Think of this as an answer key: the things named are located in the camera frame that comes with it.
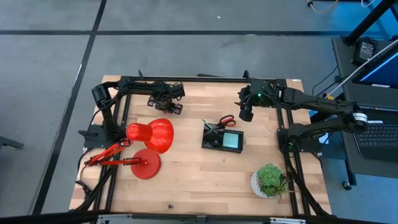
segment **laptop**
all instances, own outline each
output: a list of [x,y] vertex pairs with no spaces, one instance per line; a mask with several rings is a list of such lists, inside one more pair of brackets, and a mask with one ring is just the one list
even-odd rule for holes
[[[398,45],[369,64],[352,82],[374,88],[398,88]],[[397,98],[398,90],[396,95],[379,97]],[[398,111],[388,108],[363,110],[368,116],[369,129],[354,135],[361,157],[398,163]]]

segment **scissors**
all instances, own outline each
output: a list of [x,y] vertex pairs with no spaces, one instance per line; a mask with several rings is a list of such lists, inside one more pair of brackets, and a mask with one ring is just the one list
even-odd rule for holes
[[236,124],[236,121],[234,120],[234,116],[229,114],[227,116],[220,118],[220,121],[218,122],[218,124],[216,124],[216,126],[214,126],[209,131],[207,131],[206,134],[210,134],[213,131],[216,131],[218,129],[223,129],[225,127],[233,127],[233,126],[235,126],[235,124]]

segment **monitor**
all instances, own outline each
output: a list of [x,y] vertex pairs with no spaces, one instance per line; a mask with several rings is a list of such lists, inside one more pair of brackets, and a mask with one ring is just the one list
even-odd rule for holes
[[390,48],[380,58],[358,74],[353,82],[385,88],[398,88],[398,45]]

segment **white pot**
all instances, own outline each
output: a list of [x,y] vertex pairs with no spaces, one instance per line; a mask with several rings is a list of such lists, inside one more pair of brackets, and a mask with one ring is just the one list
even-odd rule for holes
[[275,198],[276,196],[268,196],[266,193],[262,192],[260,189],[259,176],[257,171],[253,173],[250,180],[250,186],[253,192],[260,198]]

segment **potted plant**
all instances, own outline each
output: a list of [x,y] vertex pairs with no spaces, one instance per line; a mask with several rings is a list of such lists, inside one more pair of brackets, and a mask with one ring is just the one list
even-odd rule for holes
[[251,176],[251,188],[261,198],[282,196],[288,192],[286,176],[280,169],[272,164],[267,164]]

